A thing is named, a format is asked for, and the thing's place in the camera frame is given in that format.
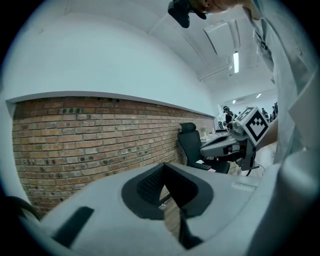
fluorescent light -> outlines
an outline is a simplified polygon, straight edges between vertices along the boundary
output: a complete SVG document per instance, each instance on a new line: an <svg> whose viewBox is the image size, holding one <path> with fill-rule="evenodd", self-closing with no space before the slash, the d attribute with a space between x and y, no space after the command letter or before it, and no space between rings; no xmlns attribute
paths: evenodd
<svg viewBox="0 0 320 256"><path fill-rule="evenodd" d="M236 51L233 54L234 73L239 72L239 53Z"/></svg>

black office chair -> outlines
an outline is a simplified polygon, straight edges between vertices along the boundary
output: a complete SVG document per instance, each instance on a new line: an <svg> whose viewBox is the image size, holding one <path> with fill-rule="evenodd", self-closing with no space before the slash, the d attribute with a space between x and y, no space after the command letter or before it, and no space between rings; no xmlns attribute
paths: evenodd
<svg viewBox="0 0 320 256"><path fill-rule="evenodd" d="M219 124L220 130L223 130L224 126L222 125L222 122L219 121L218 124Z"/></svg>
<svg viewBox="0 0 320 256"><path fill-rule="evenodd" d="M208 171L209 169L216 170L217 173L227 174L230 168L230 163L219 161L217 159L204 159L200 154L202 146L199 132L196 130L196 125L193 122L180 123L181 132L178 133L178 140L186 154L187 166Z"/></svg>

chair backrest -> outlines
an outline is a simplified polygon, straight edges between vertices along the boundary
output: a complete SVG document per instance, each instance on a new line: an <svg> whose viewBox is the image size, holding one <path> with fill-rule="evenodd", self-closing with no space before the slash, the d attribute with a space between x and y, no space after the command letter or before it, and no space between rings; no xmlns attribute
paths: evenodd
<svg viewBox="0 0 320 256"><path fill-rule="evenodd" d="M220 130L223 130L224 126L222 125L222 122L219 121L218 123L219 123Z"/></svg>
<svg viewBox="0 0 320 256"><path fill-rule="evenodd" d="M195 163L198 160L203 160L204 157L200 154L202 146L199 132L196 130L196 125L193 122L180 123L181 132L178 133L178 140L186 154L187 166L190 163Z"/></svg>

table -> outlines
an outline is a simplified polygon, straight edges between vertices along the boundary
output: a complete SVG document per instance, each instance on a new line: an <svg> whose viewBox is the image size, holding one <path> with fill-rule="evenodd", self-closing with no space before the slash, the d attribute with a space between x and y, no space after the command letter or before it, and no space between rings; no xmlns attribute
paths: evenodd
<svg viewBox="0 0 320 256"><path fill-rule="evenodd" d="M205 144L207 143L208 141L212 140L212 139L216 139L218 138L219 136L223 136L223 135L227 135L229 134L229 132L217 132L217 133L214 133L214 134L208 134L207 136L203 136L200 138L201 140L201 144Z"/></svg>

ceiling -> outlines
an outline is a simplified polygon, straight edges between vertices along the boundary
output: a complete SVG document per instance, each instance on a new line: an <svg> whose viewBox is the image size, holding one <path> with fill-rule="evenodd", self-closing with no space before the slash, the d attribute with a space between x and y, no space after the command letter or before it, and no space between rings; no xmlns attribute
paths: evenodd
<svg viewBox="0 0 320 256"><path fill-rule="evenodd" d="M226 100L224 102L221 102L220 105L221 106L232 106L233 105L233 100L239 100L239 99L244 99L241 102L236 102L235 104L247 104L247 103L252 103L252 102L256 102L256 101L263 101L266 99L274 99L277 97L277 90L276 89L271 89L271 90L265 90L265 91L261 91L260 93L253 93L253 94L249 94L246 95L244 97L241 98L233 98L230 100Z"/></svg>
<svg viewBox="0 0 320 256"><path fill-rule="evenodd" d="M249 23L242 7L237 6L227 12L208 14L203 20L191 13L190 27L182 28L169 14L168 4L171 0L59 0L54 4L64 2L64 15L68 13L85 13L107 16L130 24L148 35L158 39L176 53L196 73L198 79L205 83L211 91L219 89L244 88L250 80L257 80L254 73L259 74L261 80L268 80L267 87L260 85L254 91L263 91L274 88L270 85L271 73L265 67L256 53L253 39L253 28ZM216 23L236 19L239 31L239 73L234 74L231 56L218 57L211 42L204 32L204 28ZM223 97L242 97L252 93L252 88L241 92L227 93Z"/></svg>

